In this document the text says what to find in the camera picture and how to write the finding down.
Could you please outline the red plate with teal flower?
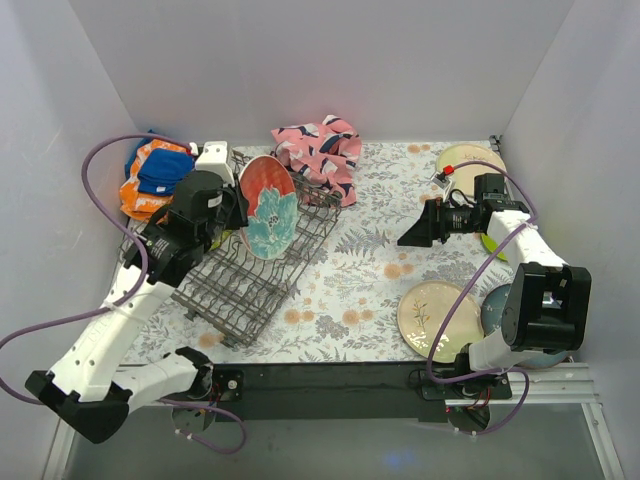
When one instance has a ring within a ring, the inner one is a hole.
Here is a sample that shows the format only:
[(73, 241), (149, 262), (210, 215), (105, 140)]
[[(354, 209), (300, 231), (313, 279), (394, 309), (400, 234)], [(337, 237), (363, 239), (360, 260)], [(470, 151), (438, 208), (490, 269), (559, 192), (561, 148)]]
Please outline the red plate with teal flower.
[(299, 219), (292, 177), (276, 158), (261, 155), (243, 168), (239, 184), (248, 201), (245, 246), (261, 260), (279, 258), (292, 244)]

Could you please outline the olive green dotted plate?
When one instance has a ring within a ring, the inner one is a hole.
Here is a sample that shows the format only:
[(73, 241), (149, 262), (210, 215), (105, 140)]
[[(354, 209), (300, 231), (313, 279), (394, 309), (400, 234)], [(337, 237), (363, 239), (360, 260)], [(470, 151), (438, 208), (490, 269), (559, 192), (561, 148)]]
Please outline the olive green dotted plate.
[(217, 248), (219, 248), (226, 240), (227, 238), (231, 235), (231, 231), (230, 230), (225, 230), (223, 231), (219, 237), (217, 237), (211, 244), (210, 247), (210, 251), (215, 250)]

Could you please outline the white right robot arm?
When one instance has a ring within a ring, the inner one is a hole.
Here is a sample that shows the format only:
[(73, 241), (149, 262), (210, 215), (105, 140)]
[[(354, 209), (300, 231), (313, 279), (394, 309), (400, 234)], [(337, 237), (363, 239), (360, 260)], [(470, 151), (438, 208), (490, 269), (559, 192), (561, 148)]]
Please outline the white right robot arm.
[(452, 376), (430, 376), (437, 383), (453, 383), (469, 398), (486, 389), (489, 376), (503, 374), (538, 353), (578, 350), (586, 332), (591, 274), (552, 251), (534, 224), (533, 207), (507, 194), (507, 178), (504, 173), (476, 176), (471, 206), (441, 198), (426, 201), (416, 223), (397, 242), (430, 247), (453, 233), (484, 233), (514, 272), (498, 328), (461, 349)]

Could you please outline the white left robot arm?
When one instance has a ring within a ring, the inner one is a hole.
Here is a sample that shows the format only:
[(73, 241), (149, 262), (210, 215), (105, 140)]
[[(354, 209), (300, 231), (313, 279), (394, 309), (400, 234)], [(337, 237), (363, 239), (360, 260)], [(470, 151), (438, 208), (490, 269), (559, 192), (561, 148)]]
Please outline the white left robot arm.
[(213, 364), (191, 347), (143, 367), (119, 366), (145, 323), (221, 234), (247, 226), (247, 209), (236, 176), (188, 173), (172, 201), (134, 233), (98, 314), (49, 370), (29, 375), (26, 389), (94, 444), (112, 437), (130, 413), (151, 402), (173, 394), (208, 397)]

